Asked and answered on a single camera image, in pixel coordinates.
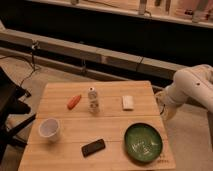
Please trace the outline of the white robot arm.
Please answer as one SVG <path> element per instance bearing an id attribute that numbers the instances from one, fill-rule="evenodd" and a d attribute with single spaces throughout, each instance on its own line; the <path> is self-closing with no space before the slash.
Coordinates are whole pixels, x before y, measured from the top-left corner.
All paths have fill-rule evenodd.
<path id="1" fill-rule="evenodd" d="M 172 119 L 189 98 L 213 113 L 213 67 L 202 64 L 176 71 L 173 82 L 157 92 L 155 98 L 163 120 Z"/>

